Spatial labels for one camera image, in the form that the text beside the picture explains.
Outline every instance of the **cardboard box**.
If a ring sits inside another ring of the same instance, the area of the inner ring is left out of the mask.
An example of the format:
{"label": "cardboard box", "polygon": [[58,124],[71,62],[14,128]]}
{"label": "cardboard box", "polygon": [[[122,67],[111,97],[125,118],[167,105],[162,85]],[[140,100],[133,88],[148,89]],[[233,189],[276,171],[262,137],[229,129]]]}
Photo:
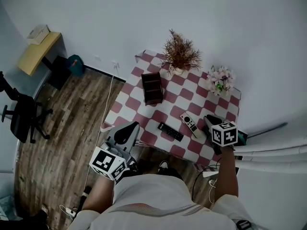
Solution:
{"label": "cardboard box", "polygon": [[32,30],[32,32],[30,32],[29,36],[27,37],[28,44],[39,45],[49,34],[49,32],[50,31],[47,25],[38,25]]}

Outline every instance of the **dried plant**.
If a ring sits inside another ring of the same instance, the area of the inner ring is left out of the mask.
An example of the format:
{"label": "dried plant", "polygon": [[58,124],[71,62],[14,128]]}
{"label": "dried plant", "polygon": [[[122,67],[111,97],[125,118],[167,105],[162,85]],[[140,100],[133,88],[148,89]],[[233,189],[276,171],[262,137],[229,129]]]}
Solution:
{"label": "dried plant", "polygon": [[193,42],[182,37],[173,29],[169,30],[171,39],[164,45],[166,60],[161,63],[161,68],[165,68],[170,73],[172,70],[199,69],[201,62],[201,52],[193,48]]}

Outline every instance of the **table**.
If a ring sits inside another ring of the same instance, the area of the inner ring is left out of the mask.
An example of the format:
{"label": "table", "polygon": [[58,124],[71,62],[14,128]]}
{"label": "table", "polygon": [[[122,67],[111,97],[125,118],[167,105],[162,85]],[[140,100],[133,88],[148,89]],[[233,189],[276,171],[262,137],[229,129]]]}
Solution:
{"label": "table", "polygon": [[49,83],[57,89],[61,89],[67,78],[70,76],[69,70],[57,68],[45,55],[51,47],[59,40],[61,33],[50,32],[40,45],[29,45],[24,53],[20,56],[17,66],[29,76],[33,76],[40,62],[43,62],[51,71],[52,76]]}
{"label": "table", "polygon": [[[215,96],[205,88],[207,73],[193,69],[181,76],[170,75],[160,68],[164,59],[164,55],[145,50],[111,107],[101,131],[137,121],[141,127],[138,136],[141,142],[202,166],[215,165],[220,156],[215,155],[206,136],[195,138],[179,116],[186,111],[200,130],[205,125],[203,117],[207,114],[235,122],[241,92],[235,89],[229,96]],[[153,72],[160,72],[164,100],[161,104],[145,106],[141,75]],[[160,122],[182,133],[182,141],[157,129]]]}

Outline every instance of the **trash bin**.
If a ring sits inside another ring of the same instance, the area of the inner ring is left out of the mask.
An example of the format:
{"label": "trash bin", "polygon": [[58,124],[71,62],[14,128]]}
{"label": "trash bin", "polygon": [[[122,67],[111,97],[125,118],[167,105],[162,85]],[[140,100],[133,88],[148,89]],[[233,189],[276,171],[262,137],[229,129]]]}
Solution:
{"label": "trash bin", "polygon": [[70,56],[66,60],[66,67],[77,77],[81,77],[85,71],[85,66],[78,55]]}

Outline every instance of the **black office chair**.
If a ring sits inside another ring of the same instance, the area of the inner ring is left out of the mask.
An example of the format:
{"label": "black office chair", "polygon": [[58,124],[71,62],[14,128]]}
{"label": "black office chair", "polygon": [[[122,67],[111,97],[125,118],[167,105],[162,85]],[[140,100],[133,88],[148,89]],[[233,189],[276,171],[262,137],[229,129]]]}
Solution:
{"label": "black office chair", "polygon": [[44,139],[50,139],[50,135],[45,135],[39,126],[40,121],[44,121],[48,114],[53,110],[43,110],[42,114],[37,116],[37,107],[42,106],[40,102],[35,102],[31,96],[20,94],[15,88],[13,89],[4,79],[2,71],[0,72],[0,92],[5,91],[9,98],[17,101],[14,111],[8,111],[8,106],[4,107],[2,113],[2,122],[6,115],[12,115],[11,132],[22,143],[25,143],[31,128],[30,143],[35,143],[33,139],[34,130],[37,129]]}

